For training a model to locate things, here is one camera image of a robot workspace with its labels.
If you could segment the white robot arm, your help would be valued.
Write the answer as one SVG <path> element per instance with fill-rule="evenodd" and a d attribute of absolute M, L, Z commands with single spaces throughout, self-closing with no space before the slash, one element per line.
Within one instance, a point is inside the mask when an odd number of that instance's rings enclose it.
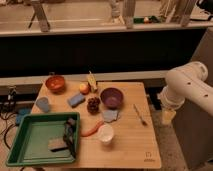
<path fill-rule="evenodd" d="M 158 95 L 163 107 L 163 125 L 171 123 L 186 99 L 213 116 L 213 87 L 205 82 L 207 77 L 208 69 L 199 61 L 175 67 L 166 73 L 166 85 Z"/>

